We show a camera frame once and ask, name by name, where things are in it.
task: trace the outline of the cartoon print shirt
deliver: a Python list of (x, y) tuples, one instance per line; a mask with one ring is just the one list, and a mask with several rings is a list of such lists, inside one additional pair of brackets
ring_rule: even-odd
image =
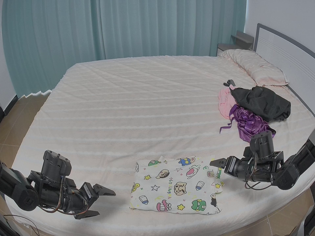
[(181, 159), (139, 160), (130, 208), (172, 213), (215, 214), (221, 171), (209, 166), (214, 155)]

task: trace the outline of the gray headboard frame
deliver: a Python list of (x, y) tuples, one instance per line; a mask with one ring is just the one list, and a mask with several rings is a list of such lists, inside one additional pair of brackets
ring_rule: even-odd
[[(259, 29), (265, 29), (275, 35), (278, 35), (279, 37), (289, 41), (290, 43), (292, 43), (293, 45), (297, 46), (298, 48), (302, 49), (304, 52), (306, 52), (307, 54), (309, 54), (310, 56), (312, 56), (315, 59), (315, 53), (313, 51), (311, 51), (309, 48), (307, 48), (306, 46), (302, 45), (301, 43), (297, 42), (296, 40), (294, 40), (293, 38), (288, 37), (287, 35), (278, 32), (277, 30), (274, 30), (268, 26), (265, 26), (263, 24), (257, 24), (257, 30), (256, 30), (256, 37), (255, 37), (255, 44), (254, 44), (254, 51), (256, 52), (257, 50), (257, 44), (258, 44), (258, 36), (259, 36)], [(313, 114), (313, 116), (315, 117), (314, 112), (309, 108), (309, 106), (303, 101), (303, 99), (289, 86), (287, 85), (287, 87), (297, 96), (297, 98), (305, 105), (305, 107)]]

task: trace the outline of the purple ribbon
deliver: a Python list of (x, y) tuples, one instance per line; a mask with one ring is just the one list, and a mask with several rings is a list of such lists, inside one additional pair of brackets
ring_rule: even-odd
[(250, 142), (250, 138), (260, 132), (270, 130), (272, 136), (274, 137), (276, 131), (268, 125), (268, 122), (262, 119), (262, 117), (255, 115), (252, 111), (245, 109), (243, 107), (235, 104), (230, 110), (230, 118), (233, 115), (231, 123), (228, 123), (227, 126), (220, 128), (220, 133), (222, 129), (231, 128), (233, 120), (236, 120), (238, 123), (238, 133), (239, 137), (246, 141)]

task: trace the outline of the curtain fold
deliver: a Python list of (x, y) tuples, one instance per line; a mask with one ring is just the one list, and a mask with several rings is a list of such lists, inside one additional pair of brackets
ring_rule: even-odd
[(53, 89), (79, 62), (215, 56), (243, 31), (246, 0), (4, 0), (2, 37), (18, 96)]

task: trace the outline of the yellow star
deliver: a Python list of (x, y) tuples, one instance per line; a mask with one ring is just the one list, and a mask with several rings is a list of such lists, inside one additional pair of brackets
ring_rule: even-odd
[(177, 206), (177, 210), (183, 210), (185, 207), (182, 205), (182, 204), (180, 204), (180, 206)]

